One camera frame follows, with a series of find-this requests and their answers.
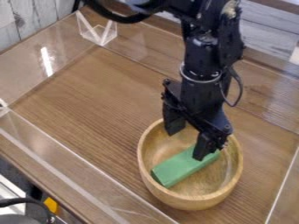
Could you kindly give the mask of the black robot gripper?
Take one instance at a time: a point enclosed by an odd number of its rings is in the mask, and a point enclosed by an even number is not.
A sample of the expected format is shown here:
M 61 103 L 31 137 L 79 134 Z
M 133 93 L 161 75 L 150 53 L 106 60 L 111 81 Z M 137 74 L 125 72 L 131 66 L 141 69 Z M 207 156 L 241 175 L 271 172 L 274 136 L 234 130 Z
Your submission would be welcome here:
M 202 161 L 207 155 L 225 148 L 233 133 L 223 111 L 231 78 L 223 74 L 211 80 L 163 80 L 163 123 L 170 136 L 190 124 L 198 131 L 193 157 Z

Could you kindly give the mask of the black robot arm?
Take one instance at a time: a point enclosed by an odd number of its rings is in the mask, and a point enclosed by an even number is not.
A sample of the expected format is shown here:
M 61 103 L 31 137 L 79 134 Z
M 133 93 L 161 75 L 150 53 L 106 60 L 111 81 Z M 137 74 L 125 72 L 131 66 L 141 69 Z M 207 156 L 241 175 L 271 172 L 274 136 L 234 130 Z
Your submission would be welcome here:
M 234 69 L 246 48 L 241 34 L 241 0 L 126 0 L 135 12 L 122 16 L 103 0 L 83 0 L 105 18 L 135 24 L 159 12 L 171 13 L 182 23 L 185 58 L 182 79 L 163 82 L 163 121 L 170 135 L 187 125 L 198 131 L 193 157 L 202 160 L 225 147 L 233 134 L 223 106 L 229 101 L 230 84 L 242 79 Z

